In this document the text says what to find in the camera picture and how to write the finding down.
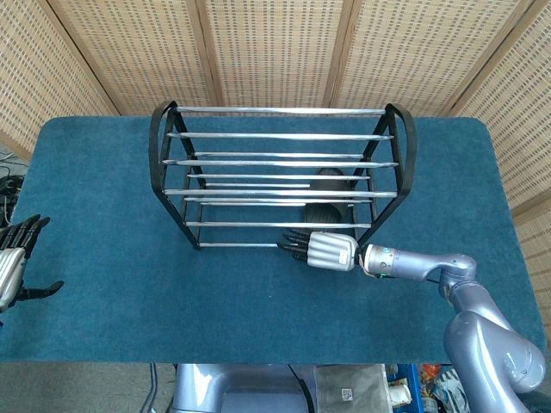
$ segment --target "woven panel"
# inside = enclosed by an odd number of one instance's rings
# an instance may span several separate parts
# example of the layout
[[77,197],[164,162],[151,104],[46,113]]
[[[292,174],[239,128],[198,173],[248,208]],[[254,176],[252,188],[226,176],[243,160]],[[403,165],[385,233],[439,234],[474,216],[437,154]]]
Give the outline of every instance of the woven panel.
[[320,107],[342,0],[209,0],[224,103]]
[[7,145],[28,155],[52,117],[116,114],[36,2],[0,2],[0,39],[0,133]]
[[492,133],[511,207],[551,188],[551,3],[460,111]]
[[54,8],[87,51],[123,114],[151,114],[162,101],[213,105],[197,50],[189,1],[57,0]]
[[517,3],[365,0],[332,106],[438,114]]
[[551,333],[551,209],[517,227],[532,286]]

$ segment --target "chrome rod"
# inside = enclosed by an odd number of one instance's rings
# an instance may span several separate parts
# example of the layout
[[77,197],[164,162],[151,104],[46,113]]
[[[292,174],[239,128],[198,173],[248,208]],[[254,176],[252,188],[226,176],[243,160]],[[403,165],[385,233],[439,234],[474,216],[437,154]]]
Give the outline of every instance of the chrome rod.
[[361,153],[196,152],[197,157],[328,157],[362,159]]
[[371,228],[371,224],[328,224],[325,222],[186,222],[187,226],[231,226],[231,227],[258,227],[258,228]]
[[293,203],[273,203],[273,202],[202,202],[201,205],[208,205],[212,207],[303,207],[305,202],[293,202]]
[[165,189],[166,195],[275,195],[396,198],[395,192],[318,191],[311,189]]
[[199,243],[200,247],[265,247],[277,248],[276,243]]
[[165,165],[182,166],[287,166],[291,168],[389,168],[395,162],[339,162],[339,161],[179,161],[166,159]]
[[291,140],[389,140],[390,135],[345,135],[336,133],[203,133],[183,132],[167,133],[171,138],[194,138],[194,139],[291,139]]
[[369,176],[354,175],[257,175],[257,174],[188,174],[190,178],[204,179],[307,179],[321,180],[331,179],[333,181],[367,181]]
[[385,114],[384,109],[360,108],[245,108],[216,106],[178,106],[178,112],[254,113],[254,114]]
[[186,202],[268,202],[271,204],[368,204],[371,200],[336,200],[332,198],[202,198],[185,197]]
[[236,188],[310,188],[309,183],[222,183],[208,182],[205,184],[208,188],[215,187],[236,187]]

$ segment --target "gray fabric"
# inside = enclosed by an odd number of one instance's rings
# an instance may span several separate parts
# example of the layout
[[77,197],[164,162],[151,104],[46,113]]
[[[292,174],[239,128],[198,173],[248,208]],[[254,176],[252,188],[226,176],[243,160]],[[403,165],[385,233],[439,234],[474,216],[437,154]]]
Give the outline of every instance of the gray fabric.
[[316,367],[318,413],[391,413],[382,364]]

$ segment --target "white label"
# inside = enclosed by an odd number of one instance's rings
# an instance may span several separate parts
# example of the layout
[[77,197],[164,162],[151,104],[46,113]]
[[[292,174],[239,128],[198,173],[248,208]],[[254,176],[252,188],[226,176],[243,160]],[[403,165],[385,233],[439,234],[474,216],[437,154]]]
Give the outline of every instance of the white label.
[[341,252],[338,254],[338,263],[342,264],[342,265],[348,263],[348,251],[347,250],[341,250]]
[[341,396],[344,402],[351,402],[354,400],[352,397],[352,389],[341,389]]

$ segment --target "metal shoe rack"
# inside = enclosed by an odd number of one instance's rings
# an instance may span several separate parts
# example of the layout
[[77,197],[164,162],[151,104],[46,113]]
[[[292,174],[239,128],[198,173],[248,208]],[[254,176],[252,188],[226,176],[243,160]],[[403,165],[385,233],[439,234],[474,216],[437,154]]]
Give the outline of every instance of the metal shoe rack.
[[[379,121],[371,134],[327,134],[327,133],[205,133],[189,132],[185,124],[185,114],[242,115],[280,114],[305,116],[379,116]],[[397,120],[401,120],[405,133],[406,152],[402,162],[399,147]],[[221,139],[271,139],[278,150],[289,140],[308,140],[312,144],[319,141],[355,140],[365,141],[362,153],[318,153],[293,151],[196,151],[192,140],[220,142]],[[184,159],[170,157],[173,140],[179,141],[187,156]],[[380,145],[390,145],[392,154],[385,162],[374,162],[372,156]],[[307,228],[320,231],[353,229],[360,245],[398,207],[412,187],[417,138],[410,113],[399,105],[388,104],[385,109],[347,108],[210,108],[180,107],[175,102],[164,102],[152,115],[149,134],[149,164],[152,189],[170,216],[182,229],[192,245],[204,247],[276,247],[278,235],[275,233],[266,243],[217,242],[201,240],[201,228],[219,227],[220,231],[232,228]],[[244,167],[258,168],[258,173],[244,173]],[[182,170],[183,186],[166,188],[168,168]],[[277,169],[281,172],[265,173],[263,169]],[[339,168],[341,176],[316,175],[320,168]],[[379,168],[393,171],[395,187],[391,190],[375,188],[374,170]],[[345,180],[350,191],[327,191],[310,189],[312,181],[319,179]],[[359,189],[365,183],[366,190]],[[390,201],[382,211],[377,211],[375,199]],[[352,210],[349,223],[324,222],[256,222],[254,214],[247,220],[203,220],[205,208],[239,208],[235,216],[246,216],[242,208],[251,207],[303,207],[306,204],[344,203]],[[189,218],[190,204],[195,204],[193,218]],[[358,207],[368,204],[366,213],[359,213]]]

